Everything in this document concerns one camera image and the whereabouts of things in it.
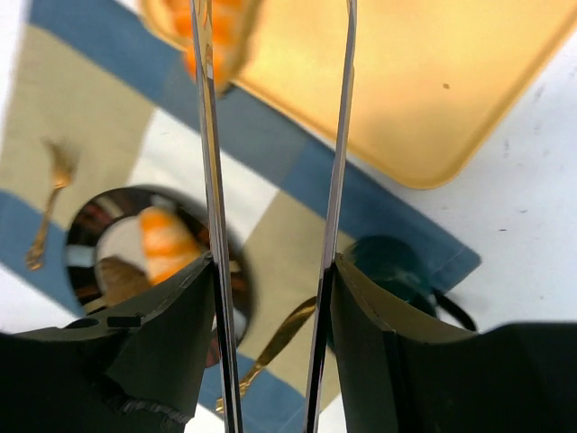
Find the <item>small striped croissant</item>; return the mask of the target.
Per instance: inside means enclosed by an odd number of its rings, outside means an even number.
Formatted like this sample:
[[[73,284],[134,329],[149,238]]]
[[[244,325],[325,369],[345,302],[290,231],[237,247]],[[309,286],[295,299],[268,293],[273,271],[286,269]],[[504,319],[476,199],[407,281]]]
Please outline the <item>small striped croissant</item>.
[[[158,285],[204,253],[179,217],[163,207],[147,207],[138,215],[148,280]]]

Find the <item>metal bread tongs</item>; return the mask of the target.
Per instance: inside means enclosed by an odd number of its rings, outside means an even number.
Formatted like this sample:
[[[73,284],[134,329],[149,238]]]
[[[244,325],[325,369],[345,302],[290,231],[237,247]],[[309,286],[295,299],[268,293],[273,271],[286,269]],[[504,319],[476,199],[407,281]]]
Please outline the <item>metal bread tongs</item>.
[[[214,270],[218,275],[215,301],[218,344],[221,356],[224,424],[228,432],[241,432],[243,431],[240,397],[241,386],[238,382],[236,346],[234,342],[232,286],[215,109],[212,35],[213,10],[212,4],[209,1],[193,1],[190,4],[190,8],[191,30],[196,58],[196,82],[199,94],[198,112],[201,126],[206,202],[209,215],[210,250],[214,259]],[[347,12],[346,49],[344,54],[335,155],[325,219],[324,249],[316,295],[315,325],[307,375],[307,401],[303,423],[303,429],[306,432],[315,432],[318,429],[319,402],[325,365],[325,346],[330,325],[329,313],[334,280],[334,259],[336,255],[343,178],[346,165],[346,146],[348,143],[353,96],[353,60],[357,27],[356,2],[348,2]]]

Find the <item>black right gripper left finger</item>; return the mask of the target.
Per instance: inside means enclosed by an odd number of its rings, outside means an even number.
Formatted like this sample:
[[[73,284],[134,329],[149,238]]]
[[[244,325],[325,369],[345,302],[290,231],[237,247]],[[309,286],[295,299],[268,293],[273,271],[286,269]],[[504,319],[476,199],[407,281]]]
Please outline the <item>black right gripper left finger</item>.
[[[4,432],[180,432],[194,417],[215,314],[204,254],[72,322],[1,337]]]

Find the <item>chocolate croissant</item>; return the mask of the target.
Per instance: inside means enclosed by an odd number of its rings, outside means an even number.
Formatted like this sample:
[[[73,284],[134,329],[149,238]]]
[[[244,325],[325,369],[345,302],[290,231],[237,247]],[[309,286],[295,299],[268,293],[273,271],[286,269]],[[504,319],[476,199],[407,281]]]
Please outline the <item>chocolate croissant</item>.
[[[118,305],[151,288],[146,274],[135,265],[118,256],[99,261],[97,269],[104,283],[104,303],[107,307]]]

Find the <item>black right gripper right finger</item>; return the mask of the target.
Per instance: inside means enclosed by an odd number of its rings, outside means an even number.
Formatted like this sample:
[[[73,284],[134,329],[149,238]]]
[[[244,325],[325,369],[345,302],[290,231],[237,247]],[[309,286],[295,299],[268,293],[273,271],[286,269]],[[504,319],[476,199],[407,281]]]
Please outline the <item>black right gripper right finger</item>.
[[[334,351],[350,432],[573,432],[576,326],[475,333],[334,263]]]

